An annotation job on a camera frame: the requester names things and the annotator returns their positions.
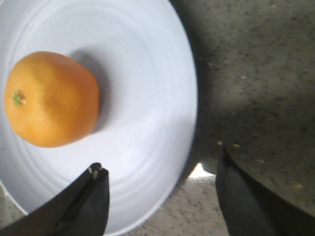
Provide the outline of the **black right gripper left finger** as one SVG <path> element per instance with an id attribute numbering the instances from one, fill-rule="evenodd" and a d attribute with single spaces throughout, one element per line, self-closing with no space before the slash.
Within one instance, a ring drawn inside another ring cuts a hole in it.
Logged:
<path id="1" fill-rule="evenodd" d="M 102 236 L 109 215 L 109 173 L 90 165 L 47 203 L 1 229 L 2 236 Z"/>

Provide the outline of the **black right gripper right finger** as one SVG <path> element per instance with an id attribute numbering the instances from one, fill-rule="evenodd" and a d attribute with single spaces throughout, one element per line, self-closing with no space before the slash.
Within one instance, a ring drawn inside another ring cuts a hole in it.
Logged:
<path id="1" fill-rule="evenodd" d="M 231 236 L 313 236 L 314 216 L 275 194 L 232 159 L 218 159 L 216 192 Z"/>

